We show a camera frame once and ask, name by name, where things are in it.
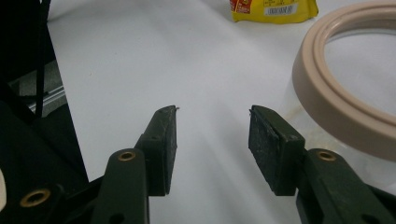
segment yellow package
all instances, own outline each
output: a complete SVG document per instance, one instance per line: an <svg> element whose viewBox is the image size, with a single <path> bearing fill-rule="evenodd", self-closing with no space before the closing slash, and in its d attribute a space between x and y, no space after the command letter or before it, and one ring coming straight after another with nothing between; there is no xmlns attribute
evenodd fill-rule
<svg viewBox="0 0 396 224"><path fill-rule="evenodd" d="M277 24L302 22L318 15L316 0L230 0L234 21Z"/></svg>

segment screw hole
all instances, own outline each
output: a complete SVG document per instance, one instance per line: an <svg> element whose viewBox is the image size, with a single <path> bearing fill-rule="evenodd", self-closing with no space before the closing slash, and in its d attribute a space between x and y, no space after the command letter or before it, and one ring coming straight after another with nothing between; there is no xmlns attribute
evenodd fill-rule
<svg viewBox="0 0 396 224"><path fill-rule="evenodd" d="M125 217L121 213L114 214L113 216L110 217L108 220L108 223L110 224L120 224L125 220Z"/></svg>
<svg viewBox="0 0 396 224"><path fill-rule="evenodd" d="M119 155L119 161L130 161L136 157L134 152L123 152Z"/></svg>
<svg viewBox="0 0 396 224"><path fill-rule="evenodd" d="M26 194L20 202L21 207L34 207L50 197L50 191L48 189L36 189Z"/></svg>
<svg viewBox="0 0 396 224"><path fill-rule="evenodd" d="M319 151L318 157L323 161L335 161L336 160L335 156L332 153L327 152L327 151Z"/></svg>
<svg viewBox="0 0 396 224"><path fill-rule="evenodd" d="M361 219L363 219L363 221L368 224L380 224L381 223L376 217L366 215L366 214L361 215Z"/></svg>

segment snack bag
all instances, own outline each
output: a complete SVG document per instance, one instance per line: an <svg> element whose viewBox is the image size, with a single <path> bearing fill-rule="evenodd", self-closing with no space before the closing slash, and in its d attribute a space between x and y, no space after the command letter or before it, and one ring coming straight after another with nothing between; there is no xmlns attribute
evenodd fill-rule
<svg viewBox="0 0 396 224"><path fill-rule="evenodd" d="M318 15L316 0L230 0L230 4L234 21L283 24Z"/></svg>

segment white table surface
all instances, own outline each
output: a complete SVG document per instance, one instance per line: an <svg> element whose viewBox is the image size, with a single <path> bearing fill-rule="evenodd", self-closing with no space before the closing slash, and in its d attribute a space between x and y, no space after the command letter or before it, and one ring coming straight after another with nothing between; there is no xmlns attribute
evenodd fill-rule
<svg viewBox="0 0 396 224"><path fill-rule="evenodd" d="M358 0L318 0L298 24L233 22L227 0L52 0L49 31L90 180L176 105L170 195L151 223L300 223L248 149L252 105L277 109L309 27Z"/></svg>

